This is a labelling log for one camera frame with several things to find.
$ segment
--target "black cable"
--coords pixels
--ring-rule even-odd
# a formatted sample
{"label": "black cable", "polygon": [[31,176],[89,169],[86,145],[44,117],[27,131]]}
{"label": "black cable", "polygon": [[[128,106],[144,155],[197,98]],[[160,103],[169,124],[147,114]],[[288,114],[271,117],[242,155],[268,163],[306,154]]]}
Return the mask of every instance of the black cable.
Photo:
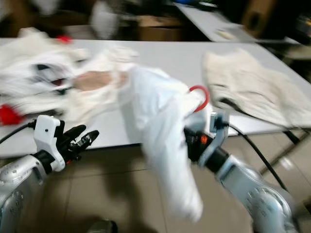
{"label": "black cable", "polygon": [[258,147],[254,144],[254,142],[245,134],[243,134],[239,129],[237,129],[236,127],[229,125],[230,128],[234,129],[236,132],[238,132],[239,135],[241,135],[250,145],[251,147],[254,149],[254,151],[256,151],[256,153],[258,154],[258,156],[260,157],[260,159],[263,161],[263,163],[267,166],[268,170],[272,173],[272,175],[274,176],[274,178],[277,180],[277,182],[280,184],[280,186],[287,191],[287,188],[285,186],[285,184],[283,183],[283,181],[281,180],[281,178],[277,175],[276,171],[273,169],[273,167],[270,165],[270,163],[268,162],[268,160],[263,156],[263,154],[261,153],[261,151],[258,149]]}
{"label": "black cable", "polygon": [[11,133],[9,133],[7,136],[5,136],[2,139],[0,139],[0,144],[2,142],[4,142],[6,139],[8,139],[9,137],[11,137],[14,134],[18,133],[19,131],[22,131],[23,129],[26,129],[26,128],[33,128],[34,129],[35,128],[35,124],[36,124],[36,120],[33,120],[32,122],[29,122],[28,124],[25,124],[25,125],[22,125],[22,126],[18,127],[17,129],[15,129]]}

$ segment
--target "tiled floor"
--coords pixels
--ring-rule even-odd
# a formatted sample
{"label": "tiled floor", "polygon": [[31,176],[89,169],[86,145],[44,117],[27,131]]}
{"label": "tiled floor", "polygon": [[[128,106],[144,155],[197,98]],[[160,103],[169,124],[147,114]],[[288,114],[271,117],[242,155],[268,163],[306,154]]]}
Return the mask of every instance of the tiled floor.
{"label": "tiled floor", "polygon": [[[289,143],[282,134],[251,137],[271,158]],[[262,167],[250,146],[240,137],[229,138],[224,148]],[[298,201],[311,196],[311,141],[288,158],[292,166],[276,171]],[[139,147],[88,152],[80,162],[53,174],[22,216],[17,233],[85,233],[97,219],[117,222],[119,232],[147,233],[250,233],[251,219],[207,170],[192,168],[204,202],[201,220],[193,224],[171,215],[157,179],[144,162]],[[269,174],[265,178],[275,183]],[[303,222],[309,232],[311,221]]]}

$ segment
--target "white table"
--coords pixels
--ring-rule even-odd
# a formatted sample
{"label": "white table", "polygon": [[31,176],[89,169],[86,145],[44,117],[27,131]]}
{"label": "white table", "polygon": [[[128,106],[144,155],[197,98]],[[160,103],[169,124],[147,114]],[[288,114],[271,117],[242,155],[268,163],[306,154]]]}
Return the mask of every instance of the white table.
{"label": "white table", "polygon": [[[8,42],[0,39],[0,44]],[[140,53],[137,62],[140,64],[159,67],[179,79],[188,86],[203,84],[202,57],[206,51],[219,54],[231,52],[242,48],[256,57],[264,66],[283,72],[288,75],[298,87],[311,99],[311,85],[288,68],[284,63],[274,57],[269,51],[256,44],[240,43],[209,43],[209,42],[138,42],[138,41],[100,41],[100,40],[76,40],[73,46],[87,48],[91,54],[99,53],[108,46],[122,45],[130,47]],[[99,138],[91,148],[106,148],[114,146],[126,146],[140,143],[138,132],[134,128],[126,128],[125,121],[131,117],[127,106],[120,110],[103,112],[90,124],[88,130],[99,130]],[[280,132],[284,129],[273,124],[232,112],[230,123],[240,128],[246,134]],[[0,127],[0,137],[11,132],[15,127]],[[0,157],[19,156],[35,152],[33,130],[26,129],[0,145]]]}
{"label": "white table", "polygon": [[[286,37],[284,40],[256,39],[247,34],[242,25],[232,23],[218,12],[201,11],[191,6],[174,3],[175,6],[211,41],[214,42],[243,42],[243,43],[278,43],[288,42],[299,44],[297,41]],[[235,38],[226,39],[218,30],[229,31],[234,29]]]}

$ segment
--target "robotic hand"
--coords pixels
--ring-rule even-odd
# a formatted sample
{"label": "robotic hand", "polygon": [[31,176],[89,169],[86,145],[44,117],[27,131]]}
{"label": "robotic hand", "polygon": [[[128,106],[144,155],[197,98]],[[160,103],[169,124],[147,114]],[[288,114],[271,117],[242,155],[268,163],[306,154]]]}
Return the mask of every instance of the robotic hand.
{"label": "robotic hand", "polygon": [[61,120],[40,115],[35,125],[37,153],[0,169],[0,233],[14,233],[21,211],[47,175],[63,170],[73,160],[80,160],[79,153],[99,135],[98,131],[92,131],[75,143],[85,125],[63,133],[64,125]]}
{"label": "robotic hand", "polygon": [[216,113],[211,117],[210,132],[185,129],[188,156],[200,167],[212,171],[216,180],[248,210],[258,233],[296,233],[295,202],[288,192],[267,183],[251,166],[220,148],[227,137],[228,116]]}

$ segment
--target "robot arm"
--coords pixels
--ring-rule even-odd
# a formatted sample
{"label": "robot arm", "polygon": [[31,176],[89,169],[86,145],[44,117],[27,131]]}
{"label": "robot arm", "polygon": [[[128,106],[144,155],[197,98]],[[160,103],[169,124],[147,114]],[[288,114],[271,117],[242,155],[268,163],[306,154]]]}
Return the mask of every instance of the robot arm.
{"label": "robot arm", "polygon": [[47,175],[63,170],[72,160],[79,160],[79,153],[99,135],[98,131],[92,131],[74,143],[86,127],[80,125],[63,133],[64,125],[51,116],[39,116],[35,126],[38,152],[0,169],[0,233],[14,233],[21,211]]}
{"label": "robot arm", "polygon": [[210,131],[216,133],[214,138],[185,129],[189,158],[211,170],[216,180],[244,205],[256,232],[298,232],[293,220],[295,202],[290,194],[267,183],[251,166],[221,149],[227,127],[228,116],[217,113],[211,117],[210,125]]}

